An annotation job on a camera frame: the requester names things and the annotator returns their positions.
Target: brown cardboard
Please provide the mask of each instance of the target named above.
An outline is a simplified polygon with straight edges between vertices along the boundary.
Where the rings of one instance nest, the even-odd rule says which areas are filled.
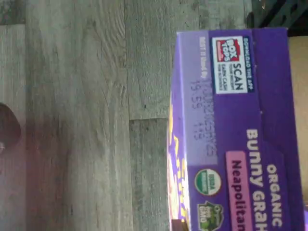
[[[308,204],[308,36],[289,40],[301,179]]]

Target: purple cardboard box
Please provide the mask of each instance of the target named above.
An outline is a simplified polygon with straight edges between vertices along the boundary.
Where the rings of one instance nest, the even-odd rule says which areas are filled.
[[[307,208],[305,209],[305,226],[306,226],[306,229],[308,231],[308,211],[307,211]]]
[[[305,229],[286,29],[179,32],[167,133],[170,222]]]

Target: usda organic seal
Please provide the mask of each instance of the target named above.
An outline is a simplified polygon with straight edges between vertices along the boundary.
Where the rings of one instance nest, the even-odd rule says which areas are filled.
[[[221,188],[220,175],[209,168],[199,171],[194,179],[194,183],[199,193],[206,196],[217,194]]]

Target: wood grain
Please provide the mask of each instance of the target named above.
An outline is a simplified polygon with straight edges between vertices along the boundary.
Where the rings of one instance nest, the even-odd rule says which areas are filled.
[[[25,23],[25,0],[0,0],[0,25]]]
[[[126,0],[130,119],[167,118],[176,32],[199,29],[195,0]]]
[[[135,231],[168,231],[166,119],[130,122]]]
[[[0,27],[0,102],[22,128],[19,143],[0,156],[0,230],[26,230],[25,26]]]
[[[122,0],[28,0],[27,230],[132,231]]]
[[[199,2],[200,29],[245,28],[244,0],[199,0]]]

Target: box tops logo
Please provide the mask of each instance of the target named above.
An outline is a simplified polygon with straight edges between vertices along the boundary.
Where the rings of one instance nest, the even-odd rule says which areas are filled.
[[[216,47],[218,62],[239,61],[241,49],[237,39],[217,40]]]

